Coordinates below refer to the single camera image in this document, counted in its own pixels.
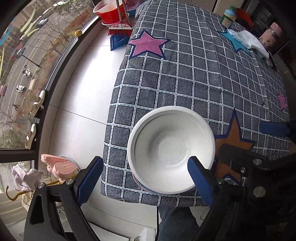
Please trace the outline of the light blue plate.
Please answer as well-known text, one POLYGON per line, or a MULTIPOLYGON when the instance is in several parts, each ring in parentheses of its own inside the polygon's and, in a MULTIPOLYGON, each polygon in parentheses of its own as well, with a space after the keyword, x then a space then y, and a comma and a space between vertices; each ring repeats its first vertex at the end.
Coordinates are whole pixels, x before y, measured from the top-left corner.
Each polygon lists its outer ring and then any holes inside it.
POLYGON ((135 183, 144 191, 146 192, 149 192, 149 193, 154 193, 154 194, 158 194, 157 192, 154 192, 150 189, 148 189, 147 187, 145 187, 144 185, 142 185, 138 180, 137 178, 134 176, 134 174, 132 173, 132 177, 133 177, 133 180, 135 181, 135 183))

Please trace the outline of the white socks on hanger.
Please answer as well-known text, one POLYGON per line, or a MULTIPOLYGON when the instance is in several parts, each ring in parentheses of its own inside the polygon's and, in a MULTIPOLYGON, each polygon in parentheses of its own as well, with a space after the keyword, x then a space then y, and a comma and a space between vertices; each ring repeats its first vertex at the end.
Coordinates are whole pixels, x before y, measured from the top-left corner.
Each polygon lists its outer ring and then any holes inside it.
POLYGON ((16 190, 30 192, 36 190, 44 173, 34 168, 27 170, 24 164, 16 164, 12 167, 11 174, 16 190))

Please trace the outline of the person's blue jeans leg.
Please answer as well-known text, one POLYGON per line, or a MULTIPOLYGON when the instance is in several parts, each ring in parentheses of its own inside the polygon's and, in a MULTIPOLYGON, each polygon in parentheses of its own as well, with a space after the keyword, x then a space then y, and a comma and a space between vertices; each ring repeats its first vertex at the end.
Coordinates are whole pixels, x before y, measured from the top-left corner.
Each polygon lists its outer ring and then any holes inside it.
POLYGON ((196 240, 199 226, 189 207, 160 206, 158 240, 196 240))

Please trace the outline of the pink slippers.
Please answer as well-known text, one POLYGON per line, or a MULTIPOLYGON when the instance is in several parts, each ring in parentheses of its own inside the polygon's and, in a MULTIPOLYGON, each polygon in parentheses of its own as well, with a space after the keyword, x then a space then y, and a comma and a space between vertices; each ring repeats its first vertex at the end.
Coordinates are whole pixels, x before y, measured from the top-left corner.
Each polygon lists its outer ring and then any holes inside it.
POLYGON ((47 165, 47 170, 52 173, 60 183, 72 178, 79 172, 77 165, 67 157, 41 154, 41 161, 47 165))

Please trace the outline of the pink patterned container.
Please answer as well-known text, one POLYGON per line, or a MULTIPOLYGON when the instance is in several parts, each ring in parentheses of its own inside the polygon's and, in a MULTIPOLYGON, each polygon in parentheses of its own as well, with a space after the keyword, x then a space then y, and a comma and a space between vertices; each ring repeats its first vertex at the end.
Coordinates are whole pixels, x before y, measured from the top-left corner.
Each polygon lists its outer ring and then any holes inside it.
POLYGON ((275 22, 265 30, 260 36, 259 41, 271 55, 280 51, 290 42, 287 33, 275 22))

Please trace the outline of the white crumpled cloth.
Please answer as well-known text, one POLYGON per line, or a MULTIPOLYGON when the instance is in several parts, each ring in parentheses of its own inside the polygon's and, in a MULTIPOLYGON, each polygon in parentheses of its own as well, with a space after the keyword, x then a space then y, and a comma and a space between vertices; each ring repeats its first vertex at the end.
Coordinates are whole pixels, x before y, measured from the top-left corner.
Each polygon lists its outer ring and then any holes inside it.
POLYGON ((234 37, 234 39, 240 42, 246 49, 256 50, 260 58, 269 58, 269 53, 260 43, 259 39, 257 39, 257 37, 252 35, 247 30, 235 32, 234 30, 228 29, 227 32, 231 34, 234 37))

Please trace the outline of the grey checkered star tablecloth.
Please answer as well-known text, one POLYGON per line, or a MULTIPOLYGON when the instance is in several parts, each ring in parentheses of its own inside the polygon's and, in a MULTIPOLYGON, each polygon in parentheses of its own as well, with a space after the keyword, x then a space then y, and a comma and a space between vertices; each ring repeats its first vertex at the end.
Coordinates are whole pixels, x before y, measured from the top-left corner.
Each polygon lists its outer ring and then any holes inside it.
POLYGON ((133 57, 128 45, 119 68, 105 131, 100 192, 125 202, 152 206, 201 206, 196 190, 158 195, 141 189, 127 161, 133 126, 163 106, 189 108, 201 115, 213 133, 226 136, 240 125, 239 140, 252 140, 252 151, 277 160, 289 153, 288 138, 259 131, 263 121, 289 121, 281 76, 255 51, 236 48, 224 36, 217 14, 176 1, 145 1, 136 11, 132 39, 148 33, 166 39, 162 53, 133 57))

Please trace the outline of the green lidded jar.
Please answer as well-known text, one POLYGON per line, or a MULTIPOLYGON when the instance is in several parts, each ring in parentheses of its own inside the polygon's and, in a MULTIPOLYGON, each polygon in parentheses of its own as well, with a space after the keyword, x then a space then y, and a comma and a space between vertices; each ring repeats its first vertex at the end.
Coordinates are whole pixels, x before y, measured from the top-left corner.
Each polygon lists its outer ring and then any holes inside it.
POLYGON ((221 25, 227 29, 229 29, 232 24, 235 22, 237 16, 236 16, 236 7, 231 6, 229 9, 226 9, 224 11, 224 14, 222 16, 222 19, 220 21, 221 25))

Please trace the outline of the blue dustpan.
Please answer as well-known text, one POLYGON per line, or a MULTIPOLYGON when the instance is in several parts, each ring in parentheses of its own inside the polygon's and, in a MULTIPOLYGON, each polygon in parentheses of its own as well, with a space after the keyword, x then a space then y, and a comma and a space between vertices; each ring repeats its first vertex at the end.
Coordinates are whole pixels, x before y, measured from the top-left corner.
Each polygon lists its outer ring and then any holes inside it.
POLYGON ((127 45, 129 39, 128 36, 124 35, 112 35, 110 37, 110 50, 113 51, 121 46, 127 45))

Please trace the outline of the red broom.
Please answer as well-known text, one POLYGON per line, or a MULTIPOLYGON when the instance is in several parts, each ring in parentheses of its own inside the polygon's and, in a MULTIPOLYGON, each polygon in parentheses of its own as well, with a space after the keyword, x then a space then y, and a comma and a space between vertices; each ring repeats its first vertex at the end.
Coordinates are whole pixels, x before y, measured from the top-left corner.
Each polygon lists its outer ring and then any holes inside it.
POLYGON ((122 1, 122 6, 124 9, 124 13, 125 13, 126 23, 123 21, 123 19, 121 17, 119 1, 116 1, 116 6, 117 6, 117 12, 118 12, 118 16, 119 16, 119 22, 115 23, 109 27, 108 35, 109 36, 120 35, 120 36, 130 37, 132 34, 133 27, 130 24, 130 21, 128 18, 125 1, 122 1))

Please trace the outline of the red plastic basin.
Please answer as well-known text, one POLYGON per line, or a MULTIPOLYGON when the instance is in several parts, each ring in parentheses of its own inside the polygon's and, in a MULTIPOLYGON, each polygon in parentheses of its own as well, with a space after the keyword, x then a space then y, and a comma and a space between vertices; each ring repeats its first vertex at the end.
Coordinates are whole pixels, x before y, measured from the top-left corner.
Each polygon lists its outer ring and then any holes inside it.
POLYGON ((93 9, 93 13, 98 15, 105 25, 119 22, 116 0, 102 0, 93 9))

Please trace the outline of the black window frame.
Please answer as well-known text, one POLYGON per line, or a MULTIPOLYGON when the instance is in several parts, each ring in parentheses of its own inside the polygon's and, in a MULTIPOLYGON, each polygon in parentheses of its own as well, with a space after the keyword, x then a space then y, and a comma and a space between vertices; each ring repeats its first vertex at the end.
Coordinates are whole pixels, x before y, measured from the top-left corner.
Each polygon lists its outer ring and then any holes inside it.
POLYGON ((99 16, 95 16, 91 19, 89 23, 87 23, 85 27, 82 28, 82 35, 80 37, 75 37, 73 39, 73 41, 66 48, 65 52, 62 54, 55 68, 53 69, 53 72, 50 75, 47 85, 45 87, 46 96, 43 102, 44 108, 35 119, 35 124, 37 125, 37 134, 33 139, 31 149, 1 149, 1 163, 12 163, 18 161, 37 161, 40 149, 42 129, 44 126, 50 100, 52 98, 56 85, 58 84, 61 75, 66 69, 66 66, 70 62, 74 53, 77 51, 84 39, 89 35, 91 30, 99 23, 100 20, 101 18, 99 16))

